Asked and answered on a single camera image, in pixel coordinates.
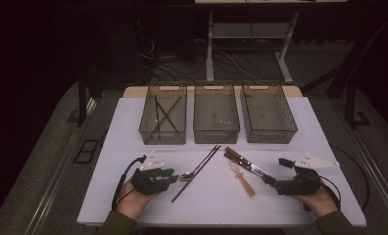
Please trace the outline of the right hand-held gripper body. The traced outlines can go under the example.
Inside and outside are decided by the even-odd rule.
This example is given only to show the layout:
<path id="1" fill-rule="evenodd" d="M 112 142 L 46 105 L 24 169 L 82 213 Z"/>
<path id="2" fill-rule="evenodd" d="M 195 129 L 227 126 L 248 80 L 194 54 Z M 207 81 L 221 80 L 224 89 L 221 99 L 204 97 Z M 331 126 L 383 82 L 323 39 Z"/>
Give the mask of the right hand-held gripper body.
<path id="1" fill-rule="evenodd" d="M 296 175 L 290 180 L 277 181 L 283 185 L 286 196 L 311 195 L 320 187 L 319 168 L 338 167 L 338 162 L 332 162 L 312 155 L 303 154 L 300 159 L 293 161 Z"/>

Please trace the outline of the white-legged desk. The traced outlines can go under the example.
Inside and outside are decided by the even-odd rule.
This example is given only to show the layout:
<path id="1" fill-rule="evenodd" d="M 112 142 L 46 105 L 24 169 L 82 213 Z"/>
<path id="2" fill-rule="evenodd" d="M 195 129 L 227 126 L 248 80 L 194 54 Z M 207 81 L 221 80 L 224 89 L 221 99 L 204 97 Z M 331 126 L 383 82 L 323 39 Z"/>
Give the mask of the white-legged desk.
<path id="1" fill-rule="evenodd" d="M 305 4 L 309 6 L 322 6 L 327 4 L 343 4 L 347 0 L 195 0 L 195 4 L 199 6 L 217 5 L 222 7 L 273 7 L 280 5 L 286 6 L 301 6 Z M 215 23 L 214 12 L 209 11 L 208 20 L 208 39 L 207 39 L 207 57 L 206 57 L 206 74 L 207 80 L 215 79 L 214 59 L 213 59 L 213 42 L 215 39 L 282 39 L 282 47 L 278 52 L 274 53 L 276 62 L 281 71 L 282 77 L 286 83 L 292 83 L 290 71 L 285 62 L 285 56 L 288 47 L 291 43 L 292 36 L 299 19 L 300 10 L 293 10 L 290 20 L 287 23 L 251 23 L 249 32 L 246 32 L 244 23 Z"/>

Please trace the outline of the brown chopstick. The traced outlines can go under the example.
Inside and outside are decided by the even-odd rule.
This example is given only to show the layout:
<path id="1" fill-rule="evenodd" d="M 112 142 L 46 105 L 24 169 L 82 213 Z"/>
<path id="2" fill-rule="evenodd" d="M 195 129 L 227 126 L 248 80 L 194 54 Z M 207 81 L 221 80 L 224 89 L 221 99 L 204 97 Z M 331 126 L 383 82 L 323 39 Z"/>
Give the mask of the brown chopstick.
<path id="1" fill-rule="evenodd" d="M 184 181 L 185 185 L 178 191 L 178 193 L 171 199 L 171 201 L 174 203 L 179 196 L 185 191 L 185 189 L 191 184 L 191 182 L 194 180 L 194 178 L 198 175 L 198 173 L 204 168 L 204 166 L 210 161 L 210 159 L 215 155 L 216 153 L 212 154 L 212 156 L 206 161 L 206 163 L 199 169 L 199 171 L 194 175 L 194 177 L 191 180 Z"/>
<path id="2" fill-rule="evenodd" d="M 165 120 L 167 120 L 167 121 L 169 122 L 170 126 L 173 128 L 174 131 L 177 131 L 178 129 L 177 129 L 176 126 L 174 125 L 173 121 L 170 119 L 170 113 L 171 113 L 171 111 L 174 109 L 174 107 L 177 105 L 177 103 L 179 102 L 179 100 L 180 100 L 181 97 L 178 97 L 178 98 L 175 100 L 175 102 L 171 105 L 171 107 L 170 107 L 167 111 L 164 110 L 164 108 L 163 108 L 162 105 L 160 104 L 160 102 L 159 102 L 157 96 L 154 96 L 154 98 L 155 98 L 156 108 L 159 108 L 159 109 L 163 112 L 163 117 L 162 117 L 161 119 L 159 119 L 159 118 L 157 117 L 157 121 L 158 121 L 158 122 L 157 122 L 157 124 L 156 124 L 156 126 L 155 126 L 155 128 L 154 128 L 153 131 L 160 131 L 160 128 L 161 128 L 161 126 L 162 126 L 162 123 L 163 123 Z"/>

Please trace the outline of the black metal stand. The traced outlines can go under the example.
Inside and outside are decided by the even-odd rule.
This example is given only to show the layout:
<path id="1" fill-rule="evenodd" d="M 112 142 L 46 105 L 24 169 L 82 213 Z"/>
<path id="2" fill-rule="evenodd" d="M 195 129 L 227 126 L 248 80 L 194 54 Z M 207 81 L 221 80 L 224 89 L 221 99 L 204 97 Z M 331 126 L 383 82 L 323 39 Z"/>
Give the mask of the black metal stand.
<path id="1" fill-rule="evenodd" d="M 346 91 L 345 120 L 353 128 L 365 123 L 354 120 L 357 83 L 355 73 L 360 67 L 363 58 L 367 55 L 368 51 L 387 24 L 388 15 L 386 15 L 382 20 L 379 20 L 377 24 L 371 25 L 369 29 L 364 30 L 362 35 L 355 41 L 348 57 L 341 65 L 300 88 L 300 90 L 305 93 L 324 82 L 331 80 L 331 83 L 326 91 L 329 98 L 338 99 L 343 92 Z"/>
<path id="2" fill-rule="evenodd" d="M 78 110 L 69 117 L 69 122 L 76 122 L 81 127 L 87 118 L 87 104 L 91 98 L 101 96 L 103 86 L 91 71 L 82 70 L 77 78 Z"/>

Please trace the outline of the person's left hand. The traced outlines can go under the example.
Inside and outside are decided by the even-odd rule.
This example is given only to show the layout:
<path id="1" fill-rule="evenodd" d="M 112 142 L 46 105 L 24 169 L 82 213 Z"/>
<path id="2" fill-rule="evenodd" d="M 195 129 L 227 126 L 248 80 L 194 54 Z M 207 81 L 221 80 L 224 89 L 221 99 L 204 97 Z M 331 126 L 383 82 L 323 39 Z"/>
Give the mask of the person's left hand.
<path id="1" fill-rule="evenodd" d="M 130 181 L 126 181 L 120 190 L 116 212 L 136 220 L 143 213 L 145 207 L 157 197 L 158 194 L 146 196 L 139 193 Z"/>

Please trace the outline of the metal floor rail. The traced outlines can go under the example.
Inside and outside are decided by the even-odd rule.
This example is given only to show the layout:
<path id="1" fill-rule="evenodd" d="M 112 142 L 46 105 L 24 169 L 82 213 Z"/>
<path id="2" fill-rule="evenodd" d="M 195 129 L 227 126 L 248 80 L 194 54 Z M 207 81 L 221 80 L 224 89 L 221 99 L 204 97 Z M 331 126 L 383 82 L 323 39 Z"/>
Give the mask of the metal floor rail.
<path id="1" fill-rule="evenodd" d="M 362 163 L 366 169 L 367 174 L 372 179 L 372 182 L 375 188 L 378 190 L 378 193 L 383 200 L 386 209 L 388 210 L 388 183 L 380 171 L 378 164 L 372 157 L 372 153 L 367 149 L 367 146 L 364 144 L 362 138 L 359 133 L 349 124 L 345 124 L 347 132 L 353 139 L 356 148 L 361 154 Z"/>
<path id="2" fill-rule="evenodd" d="M 79 143 L 88 126 L 89 119 L 93 115 L 96 107 L 97 102 L 93 98 L 90 98 L 87 102 L 84 103 L 84 122 L 74 129 L 73 134 L 70 137 L 69 142 L 63 152 L 61 161 L 58 164 L 50 182 L 48 183 L 43 196 L 39 200 L 37 209 L 35 210 L 24 235 L 39 235 L 45 219 L 52 209 L 56 197 L 62 187 L 69 167 L 73 163 L 73 157 L 78 152 Z"/>

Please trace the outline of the person's right hand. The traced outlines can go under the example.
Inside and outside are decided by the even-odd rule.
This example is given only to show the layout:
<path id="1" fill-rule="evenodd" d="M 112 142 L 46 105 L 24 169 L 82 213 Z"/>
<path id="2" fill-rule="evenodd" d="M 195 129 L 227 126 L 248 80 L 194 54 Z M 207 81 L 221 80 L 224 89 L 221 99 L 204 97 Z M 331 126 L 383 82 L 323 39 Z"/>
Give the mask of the person's right hand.
<path id="1" fill-rule="evenodd" d="M 294 196 L 294 199 L 297 199 L 300 202 L 306 204 L 316 217 L 322 217 L 329 213 L 338 211 L 338 207 L 336 206 L 335 202 L 328 194 L 328 192 L 322 187 L 320 187 L 312 195 L 297 195 Z"/>

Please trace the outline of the small light wooden spoon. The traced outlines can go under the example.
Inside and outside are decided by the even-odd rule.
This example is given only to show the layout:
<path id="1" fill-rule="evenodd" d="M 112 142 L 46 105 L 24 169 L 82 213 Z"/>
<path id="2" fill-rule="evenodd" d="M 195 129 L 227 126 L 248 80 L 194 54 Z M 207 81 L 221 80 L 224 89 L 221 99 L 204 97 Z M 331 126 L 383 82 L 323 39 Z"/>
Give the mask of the small light wooden spoon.
<path id="1" fill-rule="evenodd" d="M 235 173 L 235 177 L 240 181 L 243 188 L 245 189 L 246 193 L 250 198 L 254 197 L 256 195 L 255 190 L 253 187 L 248 183 L 248 181 L 245 179 L 243 173 L 240 171 L 239 165 L 236 161 L 230 160 L 229 161 L 229 167 L 230 169 Z"/>

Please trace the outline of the metal spoon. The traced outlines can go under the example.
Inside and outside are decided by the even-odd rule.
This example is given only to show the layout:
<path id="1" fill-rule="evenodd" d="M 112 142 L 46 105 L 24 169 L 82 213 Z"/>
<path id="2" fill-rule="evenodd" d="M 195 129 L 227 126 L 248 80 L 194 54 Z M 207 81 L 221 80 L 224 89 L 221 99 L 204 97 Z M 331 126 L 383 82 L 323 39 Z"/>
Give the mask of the metal spoon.
<path id="1" fill-rule="evenodd" d="M 210 153 L 190 172 L 183 173 L 179 176 L 179 179 L 181 181 L 188 181 L 191 180 L 194 175 L 199 171 L 199 169 L 206 163 L 206 161 L 218 150 L 218 145 L 215 145 L 215 147 L 210 151 Z"/>

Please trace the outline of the clear grey plastic bin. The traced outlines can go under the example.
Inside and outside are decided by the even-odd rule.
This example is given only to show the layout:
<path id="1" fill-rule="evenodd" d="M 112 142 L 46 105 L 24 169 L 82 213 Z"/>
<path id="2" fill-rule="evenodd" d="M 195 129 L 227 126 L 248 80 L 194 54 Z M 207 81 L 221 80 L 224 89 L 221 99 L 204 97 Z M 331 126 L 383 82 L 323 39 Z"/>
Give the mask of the clear grey plastic bin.
<path id="1" fill-rule="evenodd" d="M 248 143 L 290 143 L 298 126 L 277 81 L 244 81 L 240 101 Z"/>
<path id="2" fill-rule="evenodd" d="M 157 139 L 157 132 L 153 131 L 156 121 L 156 105 L 154 95 L 167 111 L 178 97 L 177 105 L 170 113 L 170 118 L 175 124 L 174 131 L 169 122 L 165 120 L 160 128 L 161 140 Z M 145 145 L 184 145 L 186 143 L 186 103 L 187 85 L 185 82 L 151 82 L 145 97 L 144 109 L 139 124 L 139 133 Z"/>
<path id="3" fill-rule="evenodd" d="M 240 122 L 231 81 L 198 81 L 194 91 L 194 142 L 235 144 Z"/>

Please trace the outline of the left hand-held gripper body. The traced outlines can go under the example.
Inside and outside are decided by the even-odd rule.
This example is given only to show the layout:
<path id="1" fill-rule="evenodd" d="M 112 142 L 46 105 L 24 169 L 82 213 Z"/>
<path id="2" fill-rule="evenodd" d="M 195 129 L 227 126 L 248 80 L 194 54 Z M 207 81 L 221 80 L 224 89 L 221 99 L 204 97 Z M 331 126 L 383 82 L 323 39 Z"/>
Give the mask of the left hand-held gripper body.
<path id="1" fill-rule="evenodd" d="M 146 196 L 167 191 L 169 186 L 161 174 L 165 164 L 157 156 L 144 155 L 141 166 L 133 173 L 131 183 L 135 190 Z"/>

